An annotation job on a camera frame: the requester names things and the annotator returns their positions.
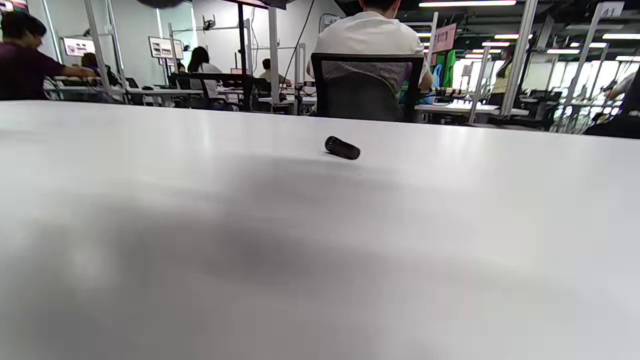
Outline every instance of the man in white shirt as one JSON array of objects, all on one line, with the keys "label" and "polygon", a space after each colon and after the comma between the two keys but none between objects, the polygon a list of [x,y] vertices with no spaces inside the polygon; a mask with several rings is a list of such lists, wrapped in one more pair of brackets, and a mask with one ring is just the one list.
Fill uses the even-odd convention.
[{"label": "man in white shirt", "polygon": [[[395,19],[401,0],[360,0],[364,12],[341,19],[324,30],[318,37],[314,53],[364,54],[364,55],[413,55],[424,54],[424,46],[418,34]],[[398,91],[406,75],[406,69],[379,64],[361,72],[378,75]],[[307,73],[314,76],[311,62]],[[428,90],[433,84],[429,64],[424,63],[420,89]]]}]

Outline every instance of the dark hair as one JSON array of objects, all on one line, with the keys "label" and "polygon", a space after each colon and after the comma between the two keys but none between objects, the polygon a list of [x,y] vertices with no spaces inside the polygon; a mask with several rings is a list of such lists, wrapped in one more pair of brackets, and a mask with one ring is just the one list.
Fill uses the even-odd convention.
[{"label": "dark hair", "polygon": [[498,70],[498,73],[496,74],[498,78],[504,79],[504,77],[507,75],[507,68],[509,67],[509,65],[511,65],[511,61],[513,60],[513,53],[515,53],[515,50],[516,47],[513,45],[507,46],[502,50],[505,53],[509,54],[509,58],[505,60],[504,64],[502,64],[502,66]]},{"label": "dark hair", "polygon": [[47,28],[40,20],[24,12],[4,13],[0,28],[5,38],[22,38],[27,33],[34,37],[43,37],[47,33]]},{"label": "dark hair", "polygon": [[193,49],[193,52],[191,53],[191,61],[189,61],[187,70],[189,70],[189,72],[198,72],[202,64],[208,62],[209,53],[207,52],[207,49],[202,46],[198,46]]},{"label": "dark hair", "polygon": [[98,59],[95,57],[94,53],[85,53],[82,55],[82,60],[80,60],[80,64],[83,67],[89,67],[91,69],[98,68]]},{"label": "dark hair", "polygon": [[397,0],[362,0],[366,7],[383,11],[391,9],[391,6],[393,6],[396,1]]}]

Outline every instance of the person in yellow shirt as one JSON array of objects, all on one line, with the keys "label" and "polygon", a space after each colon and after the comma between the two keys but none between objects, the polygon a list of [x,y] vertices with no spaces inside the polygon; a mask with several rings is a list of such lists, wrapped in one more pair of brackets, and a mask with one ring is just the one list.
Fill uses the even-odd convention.
[{"label": "person in yellow shirt", "polygon": [[491,96],[487,102],[489,105],[502,106],[504,93],[507,92],[507,83],[509,82],[509,77],[511,75],[511,62],[513,60],[514,51],[514,46],[508,46],[502,50],[501,58],[504,60],[504,64],[502,64],[496,74],[495,84],[493,85]]}]

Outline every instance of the person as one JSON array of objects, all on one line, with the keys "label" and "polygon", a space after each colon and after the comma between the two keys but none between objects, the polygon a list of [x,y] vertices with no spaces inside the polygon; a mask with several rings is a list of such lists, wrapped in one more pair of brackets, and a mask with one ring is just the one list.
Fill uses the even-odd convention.
[{"label": "person", "polygon": [[[314,53],[364,54],[364,55],[413,55],[424,54],[424,46],[418,34],[395,19],[401,0],[360,0],[363,12],[338,20],[319,36]],[[360,63],[357,69],[349,65],[335,65],[326,69],[326,78],[345,72],[363,72],[386,81],[395,93],[399,93],[406,77],[406,67],[384,64]],[[311,62],[307,73],[314,77]],[[433,77],[429,64],[424,62],[419,87],[429,91]]]},{"label": "person", "polygon": [[[87,69],[92,69],[93,72],[96,73],[96,75],[100,76],[98,59],[95,57],[94,53],[85,53],[84,55],[82,55],[80,64]],[[118,77],[111,71],[111,67],[109,65],[105,65],[105,67],[107,68],[107,79],[109,79],[109,84],[111,86],[122,86],[120,80],[118,80]]]},{"label": "person", "polygon": [[38,51],[47,28],[24,12],[3,14],[0,28],[0,99],[46,100],[45,77],[95,76],[91,69],[64,66]]},{"label": "person", "polygon": [[[217,66],[209,63],[209,53],[207,49],[202,46],[198,46],[193,49],[191,53],[191,61],[189,62],[189,66],[187,66],[187,70],[194,74],[197,72],[200,73],[214,73],[220,74],[222,71],[217,68]],[[205,86],[207,87],[207,93],[209,97],[217,97],[218,96],[218,84],[215,80],[205,80]],[[194,90],[201,90],[202,83],[198,79],[191,79],[191,88]]]},{"label": "person", "polygon": [[[262,67],[264,67],[264,72],[260,75],[261,79],[265,79],[266,81],[271,82],[271,59],[264,59],[262,61]],[[291,80],[285,78],[284,76],[278,74],[280,77],[280,83],[285,84],[287,86],[291,86]]]},{"label": "person", "polygon": [[514,46],[507,46],[502,50],[500,57],[504,60],[504,63],[498,69],[496,73],[495,84],[489,96],[487,104],[502,106],[504,100],[504,93],[507,92],[507,83],[509,83],[509,76],[511,75],[511,62],[513,61],[513,53],[515,52]]},{"label": "person", "polygon": [[178,61],[178,74],[186,74],[187,68],[184,67],[184,64],[181,61]]},{"label": "person", "polygon": [[634,82],[636,78],[636,72],[627,76],[623,81],[618,84],[618,86],[614,87],[612,90],[604,92],[605,97],[608,101],[615,100],[618,96],[622,94],[626,94],[631,87],[631,84]]}]

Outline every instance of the computer screen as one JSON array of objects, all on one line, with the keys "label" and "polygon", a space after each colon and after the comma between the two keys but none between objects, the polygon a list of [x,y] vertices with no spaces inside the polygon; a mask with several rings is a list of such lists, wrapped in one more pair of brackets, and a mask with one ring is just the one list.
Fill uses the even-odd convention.
[{"label": "computer screen", "polygon": [[[182,52],[182,42],[173,40],[175,44],[175,57],[184,59]],[[171,40],[167,38],[149,37],[149,49],[151,49],[151,57],[159,59],[172,59],[173,49],[171,48]]]},{"label": "computer screen", "polygon": [[65,43],[65,54],[67,56],[82,56],[86,53],[95,53],[95,46],[92,40],[82,38],[63,38]]}]

